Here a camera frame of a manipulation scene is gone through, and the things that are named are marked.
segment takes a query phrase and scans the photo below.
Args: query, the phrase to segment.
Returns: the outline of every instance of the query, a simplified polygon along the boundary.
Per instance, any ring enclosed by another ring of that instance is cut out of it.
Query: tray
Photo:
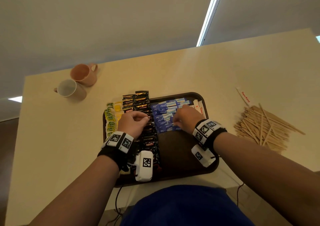
[[[193,104],[193,100],[202,100],[203,108],[208,118],[205,102],[201,95],[194,92],[175,94],[164,97],[152,98],[150,103],[159,103],[170,99],[186,98]],[[106,140],[106,119],[103,114],[103,141]],[[193,136],[184,131],[167,131],[158,134],[160,159],[162,165],[161,173],[154,173],[148,182],[136,181],[134,175],[120,175],[115,187],[131,186],[167,179],[177,179],[199,174],[207,174],[215,171],[219,165],[219,156],[214,153],[216,160],[207,168],[203,167],[196,157],[191,153],[192,147],[196,144]]]

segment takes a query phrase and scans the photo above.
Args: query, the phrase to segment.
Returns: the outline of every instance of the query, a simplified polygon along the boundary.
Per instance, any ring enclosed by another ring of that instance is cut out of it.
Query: person's left arm
[[[122,115],[118,131],[137,139],[148,121],[142,112],[129,112]],[[98,156],[29,225],[98,225],[118,175],[119,165],[113,159]]]

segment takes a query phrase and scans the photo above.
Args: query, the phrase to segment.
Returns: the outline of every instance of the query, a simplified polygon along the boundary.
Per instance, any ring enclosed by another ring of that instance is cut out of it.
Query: table top
[[[197,92],[209,117],[234,133],[244,101],[251,100],[306,133],[292,133],[283,155],[320,170],[320,44],[298,30],[99,65],[87,97],[71,103],[53,92],[70,70],[26,77],[19,119],[6,225],[28,224],[96,158],[103,143],[102,112],[108,101],[149,90],[150,97]],[[234,187],[241,181],[221,160],[216,171],[183,179],[125,187],[118,207],[174,184]],[[118,188],[106,209],[114,208]]]

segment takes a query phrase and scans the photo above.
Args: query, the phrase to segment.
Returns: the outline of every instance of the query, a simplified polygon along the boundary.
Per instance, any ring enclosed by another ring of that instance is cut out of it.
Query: blue clothing
[[[120,225],[254,226],[222,188],[191,185],[171,186],[141,199]]]

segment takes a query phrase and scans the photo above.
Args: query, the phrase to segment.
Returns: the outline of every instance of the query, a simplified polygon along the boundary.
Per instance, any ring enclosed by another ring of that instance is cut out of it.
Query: white plastic device
[[[136,169],[136,181],[149,181],[152,179],[153,153],[142,150],[137,156],[134,165]]]
[[[198,144],[194,145],[191,152],[204,167],[208,167],[216,160],[216,158],[212,158],[214,154],[209,149],[204,151]]]

